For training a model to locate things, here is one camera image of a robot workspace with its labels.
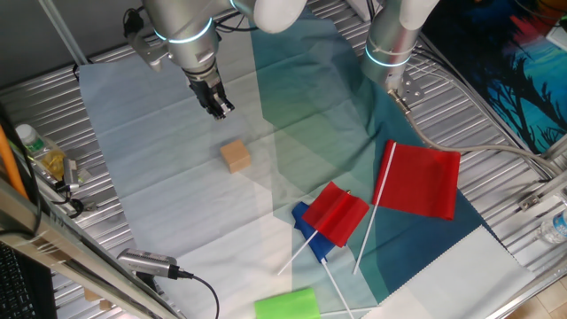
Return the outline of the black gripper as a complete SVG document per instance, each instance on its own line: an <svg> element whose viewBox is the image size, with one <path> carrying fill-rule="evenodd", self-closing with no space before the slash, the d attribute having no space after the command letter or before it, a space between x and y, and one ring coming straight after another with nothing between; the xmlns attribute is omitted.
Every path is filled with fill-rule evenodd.
<svg viewBox="0 0 567 319"><path fill-rule="evenodd" d="M201 106L216 120L224 119L226 113L235 109L221 86L217 66L210 66L202 71L185 69L184 73Z"/></svg>

